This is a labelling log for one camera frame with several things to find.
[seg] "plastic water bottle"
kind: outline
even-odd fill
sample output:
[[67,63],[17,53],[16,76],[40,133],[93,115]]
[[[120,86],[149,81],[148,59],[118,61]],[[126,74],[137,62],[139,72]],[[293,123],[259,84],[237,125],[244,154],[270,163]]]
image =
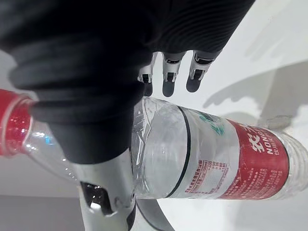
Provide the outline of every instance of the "plastic water bottle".
[[[26,154],[78,184],[26,95],[0,90],[0,155]],[[294,138],[144,97],[131,157],[137,198],[280,199],[308,184],[308,152]]]
[[33,102],[26,94],[0,90],[0,156],[26,154],[52,174],[79,184],[47,124],[28,113]]

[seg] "robotic hand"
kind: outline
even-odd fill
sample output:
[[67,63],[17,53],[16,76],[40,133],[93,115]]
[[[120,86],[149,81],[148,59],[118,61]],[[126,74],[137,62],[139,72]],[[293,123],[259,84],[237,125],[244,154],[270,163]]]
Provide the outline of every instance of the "robotic hand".
[[0,0],[0,48],[17,62],[10,80],[37,94],[31,114],[73,163],[87,230],[133,225],[133,107],[144,94],[140,81],[152,92],[145,66],[153,52],[163,53],[170,96],[193,50],[187,90],[196,91],[253,1]]

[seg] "bottle neck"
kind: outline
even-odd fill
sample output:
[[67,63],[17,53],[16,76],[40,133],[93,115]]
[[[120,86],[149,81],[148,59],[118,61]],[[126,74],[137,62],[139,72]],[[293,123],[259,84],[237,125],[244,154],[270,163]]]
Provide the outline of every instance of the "bottle neck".
[[28,110],[32,104],[33,101],[29,98],[21,99],[11,111],[8,111],[8,119],[3,125],[2,133],[4,140],[2,149],[7,155],[26,153],[23,144],[31,130],[32,118]]

